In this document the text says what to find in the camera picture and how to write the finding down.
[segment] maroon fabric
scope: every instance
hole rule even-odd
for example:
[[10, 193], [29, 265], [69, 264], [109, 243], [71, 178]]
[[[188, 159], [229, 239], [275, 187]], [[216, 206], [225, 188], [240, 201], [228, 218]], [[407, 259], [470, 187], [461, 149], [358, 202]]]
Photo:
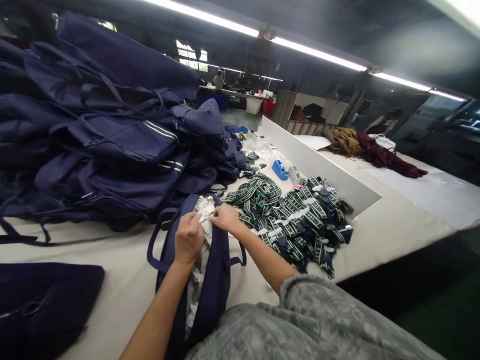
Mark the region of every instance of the maroon fabric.
[[365, 132], [357, 131], [356, 137], [363, 149], [362, 157], [373, 166], [389, 168], [407, 178], [416, 179], [428, 174], [428, 171], [403, 161], [397, 156], [395, 151], [388, 151], [386, 148], [378, 145], [375, 139], [368, 136]]

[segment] white bag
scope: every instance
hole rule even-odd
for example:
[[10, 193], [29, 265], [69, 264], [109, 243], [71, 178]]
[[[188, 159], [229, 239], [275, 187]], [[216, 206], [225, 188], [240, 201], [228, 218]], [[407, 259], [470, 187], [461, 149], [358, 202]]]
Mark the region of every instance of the white bag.
[[369, 137], [375, 139], [376, 143], [385, 149], [394, 149], [397, 146], [392, 140], [388, 137], [385, 137], [384, 134], [370, 134]]

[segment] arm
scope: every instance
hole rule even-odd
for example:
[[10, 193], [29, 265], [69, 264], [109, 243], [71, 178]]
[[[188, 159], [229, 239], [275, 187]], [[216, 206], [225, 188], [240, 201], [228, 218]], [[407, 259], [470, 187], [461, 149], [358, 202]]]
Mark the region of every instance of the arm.
[[299, 273], [279, 254], [256, 236], [240, 221], [239, 212], [228, 204], [215, 209], [210, 221], [220, 229], [228, 231], [240, 241], [250, 254], [262, 276], [280, 296], [280, 288], [285, 279]]
[[204, 230], [199, 219], [200, 215], [194, 212], [180, 219], [175, 234], [175, 260], [120, 360], [158, 360], [165, 357], [182, 292], [204, 244]]

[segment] blue tape dispenser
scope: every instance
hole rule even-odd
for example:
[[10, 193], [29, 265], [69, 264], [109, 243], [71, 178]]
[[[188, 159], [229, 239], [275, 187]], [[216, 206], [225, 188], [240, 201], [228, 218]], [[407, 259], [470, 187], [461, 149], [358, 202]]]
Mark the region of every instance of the blue tape dispenser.
[[285, 170], [285, 166], [282, 164], [280, 160], [275, 160], [271, 168], [275, 172], [275, 174], [279, 177], [280, 180], [282, 181], [288, 180], [289, 172]]

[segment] white bin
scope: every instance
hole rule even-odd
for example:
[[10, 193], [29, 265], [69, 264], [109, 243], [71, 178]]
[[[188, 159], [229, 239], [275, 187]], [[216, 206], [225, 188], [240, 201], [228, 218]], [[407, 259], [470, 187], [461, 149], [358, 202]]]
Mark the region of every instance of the white bin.
[[246, 100], [246, 112], [249, 114], [258, 114], [260, 112], [260, 107], [262, 106], [262, 99], [256, 99], [249, 97]]

